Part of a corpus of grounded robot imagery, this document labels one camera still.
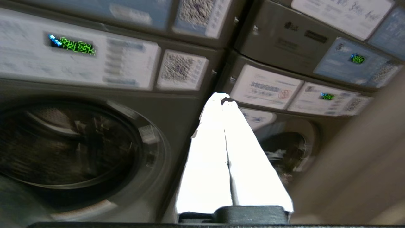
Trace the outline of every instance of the front-load washer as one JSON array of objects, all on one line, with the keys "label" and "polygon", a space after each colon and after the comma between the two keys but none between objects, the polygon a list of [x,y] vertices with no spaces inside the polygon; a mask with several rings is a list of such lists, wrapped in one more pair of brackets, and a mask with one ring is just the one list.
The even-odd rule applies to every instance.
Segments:
[{"label": "front-load washer", "polygon": [[56,221],[156,222],[214,50],[0,6],[0,173]]},{"label": "front-load washer", "polygon": [[270,66],[366,92],[385,86],[402,67],[389,53],[271,0],[254,1],[235,49]]},{"label": "front-load washer", "polygon": [[103,24],[223,48],[246,0],[13,0]]},{"label": "front-load washer", "polygon": [[230,94],[289,188],[373,94],[263,65],[233,52],[217,91]]}]

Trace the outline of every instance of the laundry inside drum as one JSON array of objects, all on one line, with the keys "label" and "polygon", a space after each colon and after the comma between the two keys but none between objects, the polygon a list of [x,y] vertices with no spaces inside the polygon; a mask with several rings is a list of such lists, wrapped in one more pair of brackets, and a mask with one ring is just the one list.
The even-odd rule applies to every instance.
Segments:
[{"label": "laundry inside drum", "polygon": [[131,166],[139,143],[116,119],[74,107],[33,107],[2,119],[0,172],[29,185],[77,189]]},{"label": "laundry inside drum", "polygon": [[288,185],[294,172],[309,156],[305,138],[297,132],[283,132],[260,142],[282,183]]}]

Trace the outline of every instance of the gray appliance panel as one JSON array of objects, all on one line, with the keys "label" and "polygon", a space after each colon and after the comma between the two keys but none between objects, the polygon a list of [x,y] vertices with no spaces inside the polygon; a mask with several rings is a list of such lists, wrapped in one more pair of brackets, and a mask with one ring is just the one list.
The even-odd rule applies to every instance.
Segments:
[{"label": "gray appliance panel", "polygon": [[[238,81],[238,78],[239,78],[242,70],[244,69],[245,65],[250,65],[250,66],[253,66],[253,67],[261,69],[261,70],[265,70],[265,71],[273,72],[276,74],[284,75],[287,77],[291,77],[294,79],[302,80],[303,82],[309,82],[309,83],[314,83],[314,84],[321,85],[321,86],[328,86],[328,87],[335,88],[338,90],[345,90],[348,92],[359,93],[359,95],[364,96],[364,97],[374,97],[373,94],[368,93],[368,92],[360,92],[358,90],[348,89],[346,87],[337,86],[335,84],[323,82],[323,81],[309,78],[306,76],[302,76],[299,74],[291,73],[289,71],[284,71],[284,70],[281,70],[278,68],[264,65],[264,64],[258,63],[256,61],[253,61],[247,57],[244,57],[240,54],[237,54],[236,52],[232,52],[229,59],[227,60],[226,67],[224,69],[223,74],[221,75],[221,79],[217,85],[216,90],[218,92],[225,92],[225,93],[231,94],[233,88],[235,87],[235,84],[236,84],[235,82]],[[288,101],[288,103],[286,105],[286,109],[292,104],[293,101],[295,101],[295,98],[297,98],[298,91],[300,91],[301,89],[302,89],[302,87],[298,88],[294,94],[291,94],[291,99]],[[314,115],[314,114],[290,112],[290,111],[285,111],[285,110],[280,110],[280,109],[275,109],[275,108],[270,108],[270,107],[251,105],[251,104],[249,104],[249,105],[254,106],[254,107],[260,107],[260,109],[262,109],[262,110],[264,109],[264,110],[268,110],[271,112],[275,111],[275,112],[279,112],[279,113],[290,113],[290,114],[299,115],[299,116],[319,116],[319,115]],[[355,104],[355,103],[349,102],[347,105],[356,105],[356,107],[358,107],[358,109],[363,108],[363,107],[361,107],[362,104],[360,104],[360,103]]]},{"label": "gray appliance panel", "polygon": [[[345,77],[347,72],[333,76],[320,71],[318,74],[314,73],[336,38],[344,37],[356,45],[361,44],[322,22],[278,3],[269,0],[256,1],[241,34],[247,35],[238,37],[236,49],[256,61],[348,88],[376,91],[373,83],[361,85],[362,80],[351,81]],[[369,52],[381,55],[369,46],[365,48],[370,49]],[[393,57],[386,58],[399,64]],[[339,60],[338,65],[349,66],[349,63]],[[350,73],[356,75],[357,72],[350,71]]]},{"label": "gray appliance panel", "polygon": [[[171,39],[186,41],[209,47],[225,47],[230,42],[234,30],[238,26],[246,0],[228,2],[214,0],[205,4],[209,22],[187,19],[191,10],[199,8],[183,7],[181,0],[89,0],[89,1],[51,1],[51,0],[17,0],[52,11],[94,20],[100,23],[129,28],[131,30],[160,35]],[[215,16],[224,15],[218,20]]]},{"label": "gray appliance panel", "polygon": [[368,43],[405,60],[405,10],[399,6],[388,15]]},{"label": "gray appliance panel", "polygon": [[152,174],[142,176],[142,170],[122,190],[106,200],[115,207],[95,206],[80,211],[81,220],[94,222],[156,222],[156,213],[161,207],[171,178],[178,171],[178,162],[185,153],[183,149],[198,115],[202,98],[190,95],[152,94],[139,91],[89,88],[85,86],[63,86],[17,80],[0,80],[0,103],[2,109],[14,106],[25,99],[72,98],[79,102],[90,102],[108,109],[116,103],[118,112],[129,122],[128,112],[135,111],[155,125],[165,140],[166,151],[158,156]]},{"label": "gray appliance panel", "polygon": [[291,7],[361,41],[370,37],[393,0],[295,0]]},{"label": "gray appliance panel", "polygon": [[[92,34],[92,37],[110,36],[110,35],[113,37],[120,37],[120,36],[117,36],[117,34],[118,34],[118,35],[128,37],[128,38],[120,37],[119,39],[122,39],[121,41],[126,41],[126,39],[130,40],[130,38],[136,38],[138,40],[145,41],[146,43],[155,42],[160,47],[161,51],[160,51],[160,54],[156,57],[157,65],[156,65],[155,71],[152,75],[152,77],[154,78],[153,85],[155,85],[155,86],[153,86],[153,88],[150,90],[151,92],[205,95],[207,90],[212,86],[212,82],[215,80],[215,72],[217,72],[220,67],[219,62],[222,57],[223,50],[215,50],[215,49],[205,48],[205,47],[201,47],[201,46],[186,44],[186,43],[182,43],[182,42],[170,41],[170,40],[166,40],[166,39],[162,39],[162,38],[158,38],[158,37],[154,37],[154,36],[150,36],[150,35],[146,35],[146,34],[131,32],[129,30],[120,29],[120,28],[113,27],[113,26],[100,26],[100,24],[98,24],[96,22],[90,22],[90,21],[86,21],[83,19],[78,19],[78,18],[66,16],[66,15],[61,15],[58,13],[53,13],[50,11],[31,8],[31,7],[9,7],[9,9],[20,11],[22,13],[27,13],[27,11],[29,11],[31,15],[35,15],[35,16],[42,17],[42,18],[48,18],[48,19],[58,18],[59,21],[67,23],[67,24],[63,24],[63,27],[67,26],[67,28],[69,28],[69,26],[71,26],[73,28],[78,28],[78,27],[74,27],[72,25],[82,26],[83,28],[80,27],[80,29],[77,29],[77,30],[83,30],[84,33],[89,32],[89,34]],[[201,74],[202,76],[200,77],[201,80],[198,83],[196,83],[199,85],[197,85],[194,88],[186,88],[186,89],[179,88],[179,87],[177,87],[177,88],[162,88],[162,87],[158,88],[156,86],[159,83],[158,78],[159,78],[160,72],[168,71],[168,69],[166,69],[166,68],[167,68],[167,66],[171,65],[170,58],[166,58],[166,54],[165,54],[166,51],[171,54],[177,55],[177,56],[181,56],[181,54],[187,54],[188,56],[186,56],[186,58],[188,58],[188,57],[193,58],[193,57],[199,56],[196,60],[200,59],[200,60],[203,60],[204,63],[206,63],[205,68],[201,69],[201,72],[203,72]],[[194,71],[192,71],[192,70],[193,70],[192,68],[189,68],[190,75],[187,74],[187,77],[191,76],[191,74],[194,73]],[[16,75],[11,75],[11,74],[6,74],[6,75],[3,74],[3,77],[22,78],[23,75],[16,76]],[[35,79],[28,78],[28,80],[34,80],[34,81],[38,81],[38,82],[47,82],[47,83],[60,83],[60,81],[57,81],[57,80],[54,80],[54,81],[49,80],[49,79],[44,80],[41,78],[35,78]],[[119,86],[119,84],[114,83],[114,84],[104,85],[104,87],[112,88],[112,87],[120,87],[120,86]],[[122,89],[129,89],[129,88],[127,86],[123,86]]]}]

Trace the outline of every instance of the qr code sticker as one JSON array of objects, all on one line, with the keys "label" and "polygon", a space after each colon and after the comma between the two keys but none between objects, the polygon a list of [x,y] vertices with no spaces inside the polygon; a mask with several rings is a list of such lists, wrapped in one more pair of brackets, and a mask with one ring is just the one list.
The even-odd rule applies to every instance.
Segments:
[{"label": "qr code sticker", "polygon": [[185,82],[189,79],[191,67],[194,63],[189,56],[180,56],[169,53],[164,62],[162,78],[170,81]]},{"label": "qr code sticker", "polygon": [[354,116],[357,115],[365,108],[365,106],[372,100],[371,97],[355,97],[343,109],[341,115]]},{"label": "qr code sticker", "polygon": [[371,81],[379,85],[383,84],[398,71],[398,65],[385,63],[378,72],[372,77]]},{"label": "qr code sticker", "polygon": [[152,125],[140,127],[138,128],[138,131],[141,135],[142,142],[146,144],[152,144],[159,141]]},{"label": "qr code sticker", "polygon": [[207,63],[203,56],[167,50],[160,68],[158,88],[198,90]]},{"label": "qr code sticker", "polygon": [[214,0],[183,0],[179,12],[179,19],[193,25],[207,27]]},{"label": "qr code sticker", "polygon": [[352,112],[355,111],[356,109],[359,108],[359,106],[363,103],[362,99],[359,98],[354,98],[349,105],[346,107],[347,112]]}]

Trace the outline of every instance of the metal panel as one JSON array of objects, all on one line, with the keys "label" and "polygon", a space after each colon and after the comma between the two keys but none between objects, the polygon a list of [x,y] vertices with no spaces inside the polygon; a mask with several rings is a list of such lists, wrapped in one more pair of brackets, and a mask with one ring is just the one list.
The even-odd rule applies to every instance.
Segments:
[{"label": "metal panel", "polygon": [[[65,33],[66,34],[59,34],[59,35],[69,35],[69,33],[71,33],[74,36],[79,36],[79,39],[84,39],[86,37],[92,37],[92,39],[95,39],[91,42],[96,42],[95,45],[98,45],[98,48],[100,48],[100,50],[102,49],[107,49],[104,53],[103,52],[99,52],[100,54],[102,54],[101,56],[97,56],[99,60],[97,60],[96,62],[92,62],[91,65],[84,65],[83,62],[79,61],[77,63],[78,65],[83,65],[83,68],[94,68],[95,71],[100,70],[98,68],[105,68],[104,70],[110,70],[110,66],[111,66],[111,61],[107,61],[108,60],[108,56],[111,56],[111,53],[114,53],[114,55],[118,55],[120,62],[118,64],[118,72],[120,75],[122,74],[123,71],[123,65],[124,63],[122,61],[127,61],[128,59],[131,59],[131,63],[129,63],[128,67],[131,66],[131,64],[135,64],[137,63],[136,60],[136,54],[135,56],[133,54],[131,54],[132,56],[125,56],[125,52],[127,54],[130,54],[131,51],[125,51],[126,48],[128,48],[128,45],[131,43],[131,45],[135,45],[135,44],[141,44],[143,43],[144,45],[146,44],[153,44],[152,42],[154,42],[153,45],[155,45],[156,47],[158,46],[158,48],[161,49],[161,52],[158,54],[158,56],[156,57],[156,69],[152,71],[152,78],[154,79],[151,84],[152,87],[148,90],[151,90],[152,92],[162,92],[162,93],[178,93],[178,94],[191,94],[191,95],[204,95],[208,89],[211,88],[212,86],[212,82],[215,80],[215,72],[217,72],[220,68],[219,63],[220,63],[220,59],[222,57],[222,50],[215,50],[215,49],[210,49],[210,48],[205,48],[205,47],[200,47],[200,46],[196,46],[196,45],[191,45],[191,44],[185,44],[185,43],[181,43],[181,42],[174,42],[174,41],[170,41],[170,40],[166,40],[166,39],[162,39],[162,38],[157,38],[154,36],[149,36],[149,35],[145,35],[145,34],[139,34],[139,33],[134,33],[128,30],[124,30],[124,29],[120,29],[120,28],[116,28],[113,26],[99,26],[98,23],[96,22],[89,22],[89,21],[85,21],[82,19],[77,19],[77,18],[72,18],[69,16],[64,16],[61,14],[57,14],[57,13],[51,13],[49,11],[43,11],[40,9],[34,9],[34,8],[30,8],[30,7],[14,7],[12,8],[14,10],[19,10],[19,11],[30,11],[30,14],[35,14],[36,16],[41,16],[40,17],[35,17],[32,15],[25,15],[25,14],[19,14],[16,13],[14,11],[8,11],[8,10],[4,10],[4,13],[2,14],[2,17],[6,16],[6,12],[7,15],[9,15],[9,17],[7,17],[6,19],[3,18],[3,22],[5,23],[4,26],[2,27],[4,30],[7,30],[7,26],[5,26],[6,24],[11,23],[11,21],[13,21],[13,23],[18,24],[19,26],[22,25],[22,23],[24,24],[24,26],[38,26],[39,29],[43,30],[43,40],[41,39],[41,32],[36,31],[36,33],[38,33],[37,35],[32,34],[27,34],[26,37],[24,38],[24,34],[22,33],[16,33],[15,36],[13,36],[13,38],[10,38],[10,33],[8,33],[9,31],[4,31],[3,35],[7,36],[8,38],[6,40],[15,40],[17,39],[17,41],[21,41],[21,42],[25,42],[25,40],[30,40],[30,42],[32,42],[32,47],[38,50],[40,50],[40,52],[37,53],[31,53],[28,56],[28,59],[30,59],[30,56],[32,55],[39,55],[40,58],[32,58],[30,61],[34,62],[35,64],[38,63],[42,63],[42,64],[48,64],[48,62],[42,62],[45,61],[45,56],[48,59],[52,59],[52,58],[61,58],[59,59],[60,61],[63,60],[63,58],[65,58],[66,56],[69,58],[69,56],[71,56],[72,58],[75,56],[74,54],[81,54],[83,56],[83,53],[74,53],[74,52],[66,52],[66,53],[56,53],[56,52],[49,52],[48,49],[52,49],[50,47],[49,42],[51,42],[51,40],[47,37],[47,34],[51,31],[48,30],[60,30],[61,33]],[[63,22],[56,22],[53,20],[47,20],[45,18],[58,18],[59,21],[63,21]],[[113,40],[109,40],[109,38],[106,39],[106,37],[113,37]],[[107,45],[108,43],[111,44],[111,42],[118,42],[120,44],[122,44],[121,46],[123,46],[124,48],[122,48],[123,50],[121,51],[117,51],[117,50],[113,50],[113,51],[109,51],[109,45]],[[86,56],[86,60],[91,59],[92,56]],[[5,64],[7,61],[7,59],[3,59],[2,63]],[[172,72],[173,67],[180,67],[182,69],[184,69],[183,71],[179,72]],[[48,65],[48,68],[52,68],[52,69],[56,69],[56,66],[54,65]],[[50,75],[48,78],[44,78],[44,77],[27,77],[26,73],[19,73],[18,69],[17,71],[5,71],[3,70],[3,74],[2,77],[7,77],[7,78],[14,78],[14,79],[19,79],[19,80],[34,80],[34,81],[38,81],[38,82],[47,82],[47,83],[60,83],[61,80],[57,80],[56,75],[52,76]],[[129,69],[128,75],[133,75],[136,73],[142,73],[139,70],[134,70],[134,69]],[[156,87],[153,86],[154,84],[156,85],[156,81],[158,80],[158,77],[163,77],[165,76],[165,78],[167,79],[168,82],[175,82],[178,85],[176,86],[172,86],[172,87]],[[92,81],[92,79],[87,80],[88,84],[90,83],[90,86],[95,86],[94,81]],[[71,79],[69,82],[65,82],[68,84],[79,84],[79,82],[77,81],[77,79]],[[120,84],[118,82],[114,82],[114,83],[103,83],[100,82],[99,85],[97,86],[104,86],[104,87],[117,87],[117,85]],[[132,87],[128,87],[128,86],[118,86],[119,88],[122,89],[145,89],[142,87],[138,87],[137,86],[132,86]]]},{"label": "metal panel", "polygon": [[[376,91],[375,84],[384,82],[394,75],[392,71],[385,72],[385,68],[381,66],[373,74],[366,75],[369,77],[366,81],[381,73],[383,76],[378,77],[378,82],[367,84],[364,80],[352,81],[351,78],[344,78],[347,72],[340,73],[336,77],[330,77],[323,72],[316,74],[314,72],[316,67],[325,58],[325,54],[334,48],[332,45],[338,37],[344,37],[348,42],[360,47],[363,44],[322,22],[269,0],[256,1],[243,31],[245,33],[238,37],[236,48],[243,55],[271,66],[364,91]],[[362,49],[366,49],[373,55],[382,56],[387,64],[400,64],[400,61],[394,57],[382,54],[368,45],[350,50],[353,53],[347,53],[347,60],[350,55],[355,54],[356,51],[361,52]],[[344,66],[350,65],[350,62],[339,60],[339,62],[333,62],[333,65],[336,68],[345,68]]]},{"label": "metal panel", "polygon": [[[219,48],[227,46],[232,38],[246,0],[212,0],[206,4],[197,1],[191,4],[191,7],[184,7],[181,0],[18,0],[15,2],[106,25]],[[188,16],[193,14],[201,16],[192,18]],[[182,23],[188,23],[189,26],[182,27]]]},{"label": "metal panel", "polygon": [[[344,91],[347,91],[347,93],[351,94],[351,95],[360,95],[361,94],[361,95],[363,95],[365,97],[373,97],[373,95],[371,93],[360,92],[358,90],[348,89],[347,87],[338,86],[338,85],[331,84],[331,83],[328,83],[328,82],[323,82],[323,81],[312,79],[312,78],[309,78],[309,77],[305,77],[305,76],[302,76],[302,75],[299,75],[299,74],[295,74],[295,73],[291,73],[291,72],[284,71],[284,70],[281,70],[281,69],[277,69],[277,68],[274,68],[274,67],[270,67],[270,66],[267,66],[267,65],[263,65],[263,64],[260,64],[260,63],[258,63],[256,61],[253,61],[253,60],[251,60],[249,58],[246,58],[246,57],[244,57],[242,55],[239,55],[236,52],[233,52],[231,54],[231,56],[229,57],[228,62],[227,62],[227,67],[226,67],[224,73],[221,76],[220,83],[218,84],[216,90],[221,91],[221,92],[225,92],[225,93],[228,93],[228,94],[235,93],[235,92],[233,92],[233,89],[235,88],[235,85],[238,82],[238,80],[240,78],[240,75],[243,72],[243,69],[245,68],[246,65],[252,66],[252,67],[254,67],[256,69],[260,69],[260,70],[263,70],[263,71],[266,71],[266,72],[272,72],[272,73],[275,73],[275,74],[278,74],[278,75],[284,75],[284,76],[287,76],[287,77],[290,77],[290,78],[293,78],[293,79],[298,79],[298,80],[301,80],[303,82],[309,82],[309,83],[320,85],[320,86],[327,86],[327,87],[331,88],[332,90],[333,89],[337,89],[339,91],[344,90]],[[252,85],[250,83],[250,81],[248,81],[248,83],[246,84],[247,89],[251,90],[252,86],[254,87],[254,89],[257,89],[255,85]],[[263,88],[263,89],[265,90],[269,86],[277,87],[277,86],[280,86],[280,85],[276,85],[276,84],[274,84],[272,82],[268,82],[268,85],[266,85],[266,87]],[[298,94],[298,91],[302,90],[302,89],[304,89],[304,88],[299,87],[298,90],[291,93],[291,95],[290,95],[291,98],[288,100],[287,105],[285,106],[285,108],[288,109],[289,107],[291,107],[291,103],[295,99],[297,99],[296,95]],[[272,93],[272,94],[271,95],[264,94],[263,96],[274,97],[274,96],[278,95],[277,91],[276,92],[271,92],[270,91],[270,93]],[[241,100],[240,98],[242,96],[238,95],[238,96],[236,96],[236,100],[239,101],[240,103],[243,103],[243,104],[250,104],[250,105],[253,105],[255,107],[261,107],[262,109],[265,109],[265,110],[271,110],[271,111],[276,111],[276,112],[280,112],[280,113],[295,113],[295,114],[299,113],[299,112],[283,111],[284,108],[262,105],[262,103],[257,103],[256,102],[256,99],[259,99],[259,98],[257,98],[256,96],[250,95],[250,94],[248,94],[248,95],[249,95],[249,97],[252,97],[252,98],[255,98],[255,99],[251,99],[251,100],[243,100],[242,99]],[[331,114],[331,115],[335,115],[335,116],[336,115],[348,115],[348,114],[343,114],[343,112],[346,112],[346,110],[345,110],[346,108],[350,108],[351,111],[354,111],[354,110],[357,110],[357,109],[361,109],[363,104],[367,104],[366,101],[363,101],[363,103],[362,102],[360,102],[360,103],[358,103],[358,102],[349,103],[349,104],[347,104],[347,106],[341,107],[341,110],[338,111],[339,114],[334,113],[334,114]],[[300,113],[298,115],[306,116],[306,115],[312,115],[312,114]]]}]

